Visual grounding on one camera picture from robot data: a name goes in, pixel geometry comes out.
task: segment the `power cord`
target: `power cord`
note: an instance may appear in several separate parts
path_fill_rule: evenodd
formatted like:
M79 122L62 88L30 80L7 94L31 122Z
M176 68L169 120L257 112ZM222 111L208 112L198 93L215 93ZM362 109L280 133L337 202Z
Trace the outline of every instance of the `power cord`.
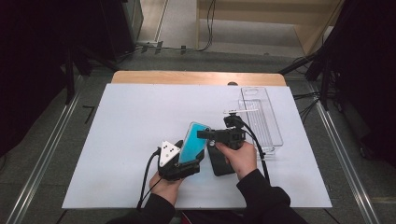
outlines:
M298 57L298 58L294 59L293 62L292 62L291 64L294 64L297 60L302 59L302 58L306 59L304 56L303 56L303 57ZM302 75L305 75L305 72L301 72L301 71L297 70L297 68L294 69L294 71L296 71L296 72L298 72L298 73L300 73L300 74L302 74Z
M69 211L69 210L64 210L64 211L62 212L61 216L58 218L58 220L56 221L55 224L61 223L61 221L62 221L62 219L64 218L64 216L66 215L67 211Z
M146 166L146 172L145 172L145 176L144 176L144 178L143 178L142 191L140 192L140 200L139 200L139 202L137 203L137 206L136 206L136 210L137 210L137 211L140 211L140 209L141 209L141 207L142 207L143 201L146 199L146 197L148 196L148 194L151 192L152 188L154 188L154 187L155 187L158 183L160 183L160 181L162 180L162 179L160 178L160 180L159 180L157 183L155 183L155 185L154 185L153 187L151 187L151 188L148 190L148 193L147 193L145 196L143 196L143 194L145 193L145 186L146 186L146 181L147 181L147 178L148 178L149 166L151 165L151 161L152 161L152 159L153 159L155 156L159 156L160 154L161 154L161 148L158 147L157 151L155 151L154 153L152 153L152 155L151 155L150 158L148 159L148 165Z
M119 62L117 62L117 64L123 63L123 62L125 61L125 59L127 59L129 56L133 55L134 53L136 53L136 52L138 52L138 51L140 51L140 50L142 50L142 49L143 49L143 48L136 48L133 52L130 52L130 53L125 54L125 55L123 56L123 58L122 58Z
M244 121L242 121L241 119L238 121L240 121L244 124L244 126L248 130L248 134L251 136L253 141L256 143L257 149L259 150L260 160L262 161L262 170L264 171L264 177L268 181L268 183L271 184L270 176L268 174L267 164L265 163L265 160L264 160L265 153L262 151L262 146L260 145L256 134L251 130L251 128Z
M335 218L326 208L323 208L323 210L334 220L336 223L341 224L337 218Z
M209 25L209 14L210 14L210 9L212 7L213 7L212 18L211 18L211 22L210 22L210 25ZM207 15L206 15L206 23L207 23L207 30L209 32L209 40L207 41L207 44L206 44L206 46L203 49L198 49L197 51L207 50L212 45L212 40L213 40L213 18L215 18L215 10L216 10L216 0L212 0L212 3L210 3L209 10L207 11Z
M306 107L304 110L299 112L303 123L305 123L305 120L308 117L308 114L311 112L312 108L314 108L316 103L320 100L320 92L314 91L314 92L309 92L306 94L293 95L294 100L301 100L301 99L310 98L310 97L314 97L314 101L308 107ZM328 92L327 98L335 101L337 99L337 92Z

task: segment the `person's right hand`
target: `person's right hand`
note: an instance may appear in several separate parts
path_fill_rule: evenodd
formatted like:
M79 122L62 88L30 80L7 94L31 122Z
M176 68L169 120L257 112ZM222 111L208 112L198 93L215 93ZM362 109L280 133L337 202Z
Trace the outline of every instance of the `person's right hand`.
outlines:
M219 142L216 143L216 147L224 154L227 163L231 164L239 180L257 169L256 148L250 143L244 142L237 150Z

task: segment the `hand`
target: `hand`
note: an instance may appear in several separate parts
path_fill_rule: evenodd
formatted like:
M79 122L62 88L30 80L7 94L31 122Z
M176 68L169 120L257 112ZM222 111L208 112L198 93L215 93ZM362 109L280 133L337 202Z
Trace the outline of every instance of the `hand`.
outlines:
M183 179L179 179L176 181L168 181L165 179L161 179L160 175L155 173L155 175L149 181L149 187L152 188L158 181L158 184L151 190L151 193L157 194L165 198L166 201L175 206L178 194L178 187L180 187Z
M231 164L239 180L257 169L256 148L250 143L244 142L238 150L233 150L217 142L216 148L224 154L226 162Z

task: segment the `person's left hand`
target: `person's left hand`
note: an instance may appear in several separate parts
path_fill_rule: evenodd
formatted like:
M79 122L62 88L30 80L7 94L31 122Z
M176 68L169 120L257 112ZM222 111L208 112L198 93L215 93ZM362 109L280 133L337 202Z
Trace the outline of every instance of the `person's left hand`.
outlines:
M150 179L149 187L152 188L155 183L157 183L160 179L161 177L157 171L157 173L155 173L155 175ZM160 182L151 190L151 193L157 194L165 198L166 201L175 206L178 188L180 187L182 181L183 179L179 179L176 181L161 179Z

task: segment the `black stand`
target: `black stand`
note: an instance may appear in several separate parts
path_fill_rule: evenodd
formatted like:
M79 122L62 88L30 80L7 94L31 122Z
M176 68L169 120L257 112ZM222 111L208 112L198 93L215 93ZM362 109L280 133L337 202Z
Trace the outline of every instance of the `black stand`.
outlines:
M306 63L312 62L308 70L306 71L305 78L308 81L315 81L317 80L320 73L323 72L319 100L326 110L328 110L327 93L329 89L329 82L332 71L332 53L334 50L336 50L335 47L337 46L337 36L339 36L342 32L345 24L347 23L347 20L349 19L350 15L352 14L358 3L359 1L345 1L337 23L334 25L332 32L323 43L322 47L320 47L320 49L278 72L279 74L285 76L287 73L305 65Z
M66 97L66 105L69 105L71 100L73 99L76 91L75 91L75 83L74 83L74 72L73 72L73 63L76 65L79 73L83 76L89 76L92 71L92 66L88 62L86 56L96 60L101 63L103 66L109 68L113 72L117 72L120 69L114 65L113 63L108 62L97 54L93 53L89 49L83 46L68 46L66 47L66 60L65 60L65 70L66 70L66 88L67 88L67 97Z

